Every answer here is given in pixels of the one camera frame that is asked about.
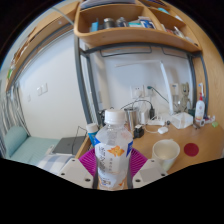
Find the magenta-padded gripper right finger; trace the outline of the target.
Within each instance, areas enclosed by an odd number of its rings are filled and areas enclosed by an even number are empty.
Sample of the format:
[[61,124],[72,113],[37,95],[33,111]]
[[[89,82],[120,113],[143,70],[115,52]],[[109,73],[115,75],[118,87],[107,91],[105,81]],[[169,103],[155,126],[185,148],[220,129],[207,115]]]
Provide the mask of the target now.
[[147,159],[137,149],[132,149],[127,186],[129,189],[140,188],[167,176],[167,172],[155,159]]

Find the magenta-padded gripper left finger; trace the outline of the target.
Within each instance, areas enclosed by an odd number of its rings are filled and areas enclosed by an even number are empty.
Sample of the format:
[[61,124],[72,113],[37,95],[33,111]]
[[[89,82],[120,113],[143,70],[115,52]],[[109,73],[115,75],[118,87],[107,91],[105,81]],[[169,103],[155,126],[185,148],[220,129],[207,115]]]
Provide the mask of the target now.
[[81,187],[96,189],[98,172],[95,149],[89,150],[79,159],[70,159],[58,176]]

